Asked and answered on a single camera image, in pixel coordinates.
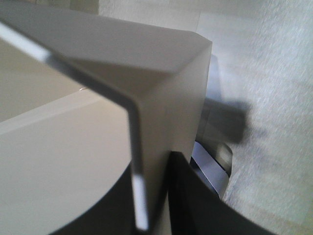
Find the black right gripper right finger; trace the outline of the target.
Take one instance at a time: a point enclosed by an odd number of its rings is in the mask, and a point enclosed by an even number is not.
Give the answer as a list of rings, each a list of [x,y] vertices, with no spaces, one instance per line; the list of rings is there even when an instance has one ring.
[[[169,157],[168,200],[174,235],[271,233],[220,200],[201,181],[180,152],[172,152]]]

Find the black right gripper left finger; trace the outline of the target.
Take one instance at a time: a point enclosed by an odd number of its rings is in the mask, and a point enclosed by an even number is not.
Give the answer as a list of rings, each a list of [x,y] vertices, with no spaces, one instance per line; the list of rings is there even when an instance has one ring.
[[[134,231],[134,202],[131,166],[111,189],[78,218],[53,232],[54,235],[131,235]]]

